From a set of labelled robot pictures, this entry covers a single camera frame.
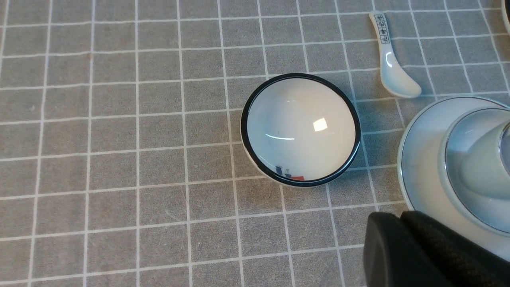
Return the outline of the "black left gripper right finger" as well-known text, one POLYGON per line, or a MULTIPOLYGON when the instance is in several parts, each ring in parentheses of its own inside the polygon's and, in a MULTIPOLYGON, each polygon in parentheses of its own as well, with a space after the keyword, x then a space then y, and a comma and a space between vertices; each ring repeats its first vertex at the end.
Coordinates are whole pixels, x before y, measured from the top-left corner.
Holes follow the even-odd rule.
POLYGON ((400 219, 439 270, 456 287, 508 287, 509 262, 421 211, 400 219))

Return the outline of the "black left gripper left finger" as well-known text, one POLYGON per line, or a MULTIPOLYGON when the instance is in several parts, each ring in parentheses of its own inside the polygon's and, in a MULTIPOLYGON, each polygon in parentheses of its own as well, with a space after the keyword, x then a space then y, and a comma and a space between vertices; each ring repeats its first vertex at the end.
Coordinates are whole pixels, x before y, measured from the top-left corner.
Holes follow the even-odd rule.
POLYGON ((451 287, 394 214, 368 216, 363 248, 363 268, 368 287, 451 287))

